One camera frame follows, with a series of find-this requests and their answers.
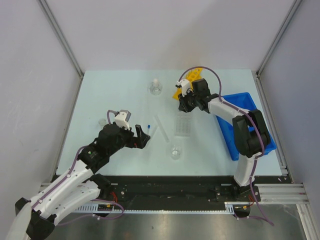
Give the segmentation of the blue capped test tube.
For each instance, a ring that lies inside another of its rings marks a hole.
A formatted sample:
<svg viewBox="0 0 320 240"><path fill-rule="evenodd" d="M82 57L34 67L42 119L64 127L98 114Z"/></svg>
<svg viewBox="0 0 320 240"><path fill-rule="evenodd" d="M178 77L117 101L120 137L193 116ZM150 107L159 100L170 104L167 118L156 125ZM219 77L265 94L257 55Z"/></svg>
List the blue capped test tube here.
<svg viewBox="0 0 320 240"><path fill-rule="evenodd" d="M147 126L147 134L148 134L148 135L150 134L150 131L151 131L151 125L148 125L148 126Z"/></svg>

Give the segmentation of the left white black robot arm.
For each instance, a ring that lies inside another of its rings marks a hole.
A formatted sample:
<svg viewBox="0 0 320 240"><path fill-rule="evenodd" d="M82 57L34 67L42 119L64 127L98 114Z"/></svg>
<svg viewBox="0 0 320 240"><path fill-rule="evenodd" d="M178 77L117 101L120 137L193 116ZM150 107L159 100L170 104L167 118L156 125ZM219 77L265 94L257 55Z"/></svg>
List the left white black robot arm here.
<svg viewBox="0 0 320 240"><path fill-rule="evenodd" d="M135 125L135 129L136 133L116 123L106 124L92 143L77 151L65 173L32 198L20 198L15 203L17 215L30 205L24 234L32 240L44 240L76 208L97 198L107 199L113 188L98 171L122 148L143 149L147 145L151 137L140 125Z"/></svg>

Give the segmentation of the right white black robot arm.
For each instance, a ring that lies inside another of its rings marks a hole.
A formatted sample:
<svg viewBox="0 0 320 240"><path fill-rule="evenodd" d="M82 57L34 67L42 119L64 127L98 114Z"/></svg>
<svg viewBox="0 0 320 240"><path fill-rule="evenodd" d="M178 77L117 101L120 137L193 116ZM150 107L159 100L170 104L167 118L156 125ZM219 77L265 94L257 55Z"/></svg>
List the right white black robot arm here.
<svg viewBox="0 0 320 240"><path fill-rule="evenodd" d="M241 108L217 93L212 94L204 78L193 82L180 79L176 87L181 90L178 95L180 111L189 113L198 108L232 125L239 160L233 176L237 184L230 188L230 194L235 200L242 201L249 194L247 186L254 181L257 159L265 154L265 148L271 142L262 112Z"/></svg>

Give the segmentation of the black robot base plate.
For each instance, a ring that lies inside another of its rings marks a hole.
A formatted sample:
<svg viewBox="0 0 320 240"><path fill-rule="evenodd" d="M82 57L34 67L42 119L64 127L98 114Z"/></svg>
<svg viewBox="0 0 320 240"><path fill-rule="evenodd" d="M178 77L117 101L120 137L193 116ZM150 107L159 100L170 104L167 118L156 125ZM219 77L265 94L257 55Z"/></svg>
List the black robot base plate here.
<svg viewBox="0 0 320 240"><path fill-rule="evenodd" d="M99 199L115 200L125 210L216 211L226 202L260 201L255 185L240 187L232 176L106 176Z"/></svg>

